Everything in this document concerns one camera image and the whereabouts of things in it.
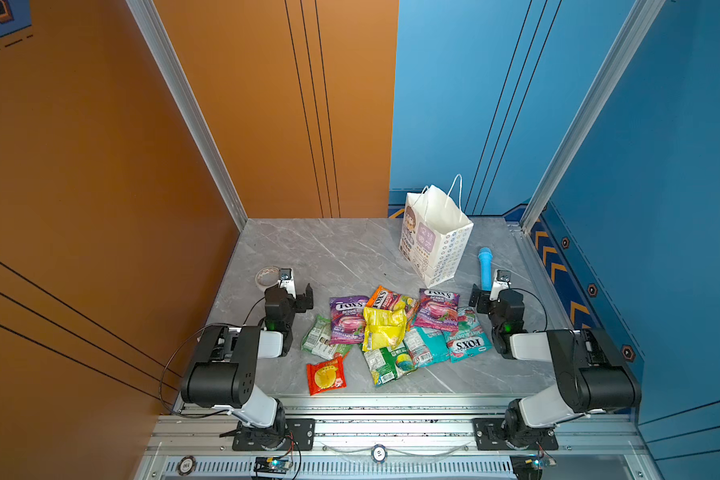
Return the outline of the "teal Fox's candy bag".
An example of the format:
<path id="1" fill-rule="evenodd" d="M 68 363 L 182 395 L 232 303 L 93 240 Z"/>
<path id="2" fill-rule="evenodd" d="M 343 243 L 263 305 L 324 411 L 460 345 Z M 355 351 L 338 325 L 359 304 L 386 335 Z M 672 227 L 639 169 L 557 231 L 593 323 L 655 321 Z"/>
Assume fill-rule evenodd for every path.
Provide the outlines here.
<path id="1" fill-rule="evenodd" d="M 471 307 L 458 309 L 457 330 L 444 331 L 443 337 L 453 363 L 475 357 L 492 348 L 492 343 L 477 318 L 477 312 Z"/>

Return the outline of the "teal white snack packet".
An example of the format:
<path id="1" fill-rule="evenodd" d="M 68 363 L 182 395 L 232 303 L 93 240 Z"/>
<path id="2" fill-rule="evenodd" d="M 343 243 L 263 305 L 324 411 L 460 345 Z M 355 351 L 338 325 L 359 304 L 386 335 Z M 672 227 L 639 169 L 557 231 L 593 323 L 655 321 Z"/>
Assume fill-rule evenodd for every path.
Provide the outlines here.
<path id="1" fill-rule="evenodd" d="M 406 333 L 404 343 L 416 369 L 450 360 L 450 351 L 441 330 L 412 327 Z"/>

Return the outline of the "white printed paper bag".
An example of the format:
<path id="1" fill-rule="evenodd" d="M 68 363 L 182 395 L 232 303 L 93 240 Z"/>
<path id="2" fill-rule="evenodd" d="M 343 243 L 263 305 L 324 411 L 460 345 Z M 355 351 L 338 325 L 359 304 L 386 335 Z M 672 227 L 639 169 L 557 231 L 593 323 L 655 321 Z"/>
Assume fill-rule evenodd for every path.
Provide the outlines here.
<path id="1" fill-rule="evenodd" d="M 406 194 L 399 250 L 427 288 L 452 279 L 474 227 L 461 208 L 463 179 L 448 192 L 435 185 Z"/>

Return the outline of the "orange Fox's candy bag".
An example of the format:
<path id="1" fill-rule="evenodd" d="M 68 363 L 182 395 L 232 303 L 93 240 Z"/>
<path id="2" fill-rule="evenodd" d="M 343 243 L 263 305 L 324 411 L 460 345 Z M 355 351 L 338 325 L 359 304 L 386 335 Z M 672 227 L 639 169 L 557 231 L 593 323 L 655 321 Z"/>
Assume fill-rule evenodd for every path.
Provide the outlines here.
<path id="1" fill-rule="evenodd" d="M 379 286 L 366 306 L 377 310 L 402 312 L 405 316 L 404 325 L 409 330 L 419 308 L 419 299 Z"/>

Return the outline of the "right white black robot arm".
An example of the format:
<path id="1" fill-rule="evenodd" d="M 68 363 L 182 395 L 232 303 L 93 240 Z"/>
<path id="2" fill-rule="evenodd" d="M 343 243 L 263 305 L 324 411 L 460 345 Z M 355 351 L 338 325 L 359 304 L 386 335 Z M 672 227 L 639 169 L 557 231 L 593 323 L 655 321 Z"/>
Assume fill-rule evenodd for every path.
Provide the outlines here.
<path id="1" fill-rule="evenodd" d="M 516 289 L 474 285 L 469 305 L 491 322 L 494 349 L 505 359 L 552 365 L 555 383 L 509 403 L 504 417 L 473 421 L 480 450 L 555 450 L 555 428 L 596 413 L 636 408 L 641 387 L 603 329 L 524 328 L 524 296 Z"/>

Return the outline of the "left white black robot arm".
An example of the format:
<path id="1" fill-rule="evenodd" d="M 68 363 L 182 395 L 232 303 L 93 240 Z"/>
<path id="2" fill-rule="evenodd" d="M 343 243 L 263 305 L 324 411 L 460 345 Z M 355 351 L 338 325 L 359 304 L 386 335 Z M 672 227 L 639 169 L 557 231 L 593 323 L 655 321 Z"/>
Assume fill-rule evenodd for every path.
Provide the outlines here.
<path id="1" fill-rule="evenodd" d="M 233 440 L 235 451 L 309 451 L 315 421 L 288 419 L 283 403 L 256 385 L 256 371 L 260 359 L 289 353 L 295 316 L 314 308 L 313 289 L 306 286 L 304 293 L 292 295 L 283 287 L 270 287 L 264 307 L 264 317 L 255 325 L 218 323 L 203 329 L 181 381 L 181 398 L 235 417 L 238 426 L 220 435 Z"/>

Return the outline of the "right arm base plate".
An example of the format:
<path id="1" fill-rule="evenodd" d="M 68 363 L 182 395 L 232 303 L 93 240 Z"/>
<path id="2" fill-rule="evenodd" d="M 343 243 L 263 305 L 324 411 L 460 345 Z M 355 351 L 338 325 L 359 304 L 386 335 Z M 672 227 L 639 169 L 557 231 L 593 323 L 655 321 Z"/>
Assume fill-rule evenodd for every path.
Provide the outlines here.
<path id="1" fill-rule="evenodd" d="M 531 428 L 522 422 L 509 426 L 498 417 L 472 420 L 473 435 L 479 451 L 545 450 L 556 451 L 559 444 L 551 428 Z"/>

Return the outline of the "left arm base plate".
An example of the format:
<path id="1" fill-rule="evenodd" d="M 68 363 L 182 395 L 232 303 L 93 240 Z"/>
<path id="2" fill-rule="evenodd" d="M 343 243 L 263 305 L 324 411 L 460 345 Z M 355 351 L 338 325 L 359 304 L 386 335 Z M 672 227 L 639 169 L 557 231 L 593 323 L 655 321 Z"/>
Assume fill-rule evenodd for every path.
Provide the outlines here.
<path id="1" fill-rule="evenodd" d="M 272 427 L 239 426 L 232 431 L 232 450 L 236 452 L 285 451 L 293 447 L 306 452 L 313 449 L 316 421 L 313 418 L 286 417 Z"/>

